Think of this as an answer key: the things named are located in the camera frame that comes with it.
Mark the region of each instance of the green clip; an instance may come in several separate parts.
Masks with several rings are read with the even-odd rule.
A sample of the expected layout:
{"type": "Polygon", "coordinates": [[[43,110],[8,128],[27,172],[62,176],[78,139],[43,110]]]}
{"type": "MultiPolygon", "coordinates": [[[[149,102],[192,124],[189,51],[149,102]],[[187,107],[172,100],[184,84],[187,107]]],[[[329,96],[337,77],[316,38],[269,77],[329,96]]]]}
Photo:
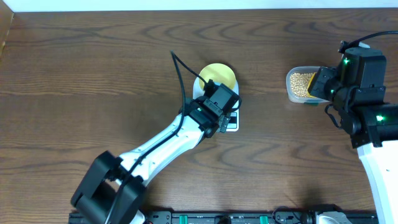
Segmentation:
{"type": "Polygon", "coordinates": [[[188,215],[180,215],[180,224],[188,224],[188,215]]]}
{"type": "Polygon", "coordinates": [[[260,216],[260,224],[268,224],[268,216],[260,216]]]}

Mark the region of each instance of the clear plastic container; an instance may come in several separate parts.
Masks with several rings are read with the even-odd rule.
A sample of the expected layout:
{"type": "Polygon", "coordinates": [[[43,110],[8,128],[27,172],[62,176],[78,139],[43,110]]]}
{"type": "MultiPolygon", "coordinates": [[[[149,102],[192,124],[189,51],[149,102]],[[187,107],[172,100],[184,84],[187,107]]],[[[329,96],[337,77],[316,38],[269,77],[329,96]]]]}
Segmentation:
{"type": "Polygon", "coordinates": [[[294,103],[326,103],[327,100],[319,99],[319,98],[312,98],[312,97],[299,97],[293,93],[292,87],[290,86],[290,76],[297,72],[297,73],[314,73],[319,70],[317,66],[304,66],[304,67],[295,67],[291,69],[291,71],[286,75],[286,89],[287,95],[291,102],[294,103]]]}

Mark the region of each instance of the chickpeas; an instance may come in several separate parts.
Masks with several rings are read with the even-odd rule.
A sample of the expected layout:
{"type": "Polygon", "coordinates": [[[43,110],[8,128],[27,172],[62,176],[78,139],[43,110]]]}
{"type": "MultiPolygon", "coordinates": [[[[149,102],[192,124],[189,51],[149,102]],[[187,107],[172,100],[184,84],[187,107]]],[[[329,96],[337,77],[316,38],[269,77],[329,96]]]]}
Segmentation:
{"type": "Polygon", "coordinates": [[[293,93],[299,97],[309,97],[308,83],[310,82],[310,79],[314,74],[315,73],[293,73],[290,76],[290,86],[293,93]]]}

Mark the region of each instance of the green light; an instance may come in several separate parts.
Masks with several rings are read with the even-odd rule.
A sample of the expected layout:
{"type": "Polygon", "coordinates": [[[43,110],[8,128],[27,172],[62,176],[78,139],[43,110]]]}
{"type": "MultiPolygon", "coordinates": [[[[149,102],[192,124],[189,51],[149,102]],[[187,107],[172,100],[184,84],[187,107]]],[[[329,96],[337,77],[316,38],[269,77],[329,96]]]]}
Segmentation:
{"type": "Polygon", "coordinates": [[[377,115],[377,116],[376,116],[376,119],[377,119],[377,121],[382,121],[382,120],[384,120],[384,117],[383,117],[383,116],[380,116],[380,115],[377,115]]]}

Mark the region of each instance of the white backdrop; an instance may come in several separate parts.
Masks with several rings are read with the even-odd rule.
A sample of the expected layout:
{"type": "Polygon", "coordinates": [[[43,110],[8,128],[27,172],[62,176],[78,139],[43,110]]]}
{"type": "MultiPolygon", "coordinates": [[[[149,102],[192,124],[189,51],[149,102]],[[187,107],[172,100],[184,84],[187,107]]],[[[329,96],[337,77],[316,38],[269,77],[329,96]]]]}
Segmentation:
{"type": "Polygon", "coordinates": [[[3,0],[14,12],[398,7],[398,0],[3,0]]]}

